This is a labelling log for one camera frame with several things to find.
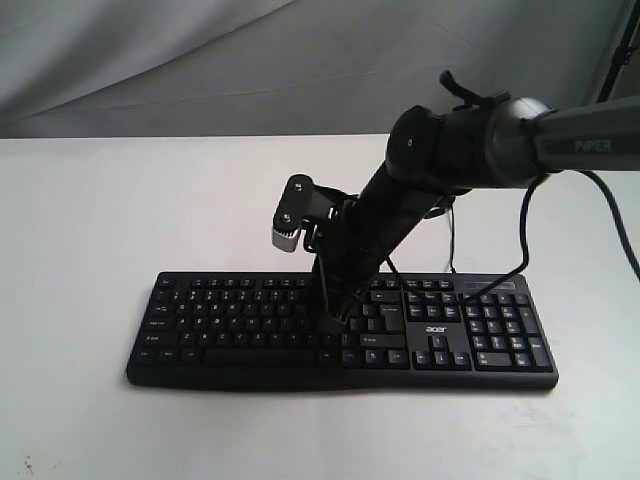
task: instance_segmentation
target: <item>robotic arm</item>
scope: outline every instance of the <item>robotic arm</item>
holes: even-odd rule
[[[640,171],[640,97],[566,111],[508,92],[481,97],[440,83],[463,104],[438,116],[415,106],[398,119],[385,161],[360,195],[292,176],[273,217],[274,246],[316,254],[314,314],[340,333],[380,265],[411,230],[473,188],[527,188],[562,170]]]

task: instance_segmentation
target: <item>white tabletop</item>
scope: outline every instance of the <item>white tabletop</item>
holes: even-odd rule
[[[358,192],[385,136],[0,141],[0,478],[640,476],[638,285],[595,185],[533,199],[525,272],[560,372],[548,394],[231,394],[130,386],[163,270],[309,269],[270,244],[289,175]],[[640,174],[605,174],[640,251]],[[521,191],[457,203],[459,271],[520,262]],[[443,271],[444,218],[393,255]]]

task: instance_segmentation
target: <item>gray backdrop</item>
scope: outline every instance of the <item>gray backdrop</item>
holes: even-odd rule
[[[482,93],[590,101],[627,0],[0,3],[0,136],[387,132]]]

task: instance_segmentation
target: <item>space bar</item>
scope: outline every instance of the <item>space bar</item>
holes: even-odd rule
[[[205,354],[205,363],[212,367],[312,367],[313,352],[209,348]]]

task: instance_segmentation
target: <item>keyboard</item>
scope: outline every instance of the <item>keyboard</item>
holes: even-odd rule
[[[127,364],[132,384],[300,391],[550,389],[558,371],[522,276],[379,274],[344,333],[315,329],[309,273],[158,275]]]

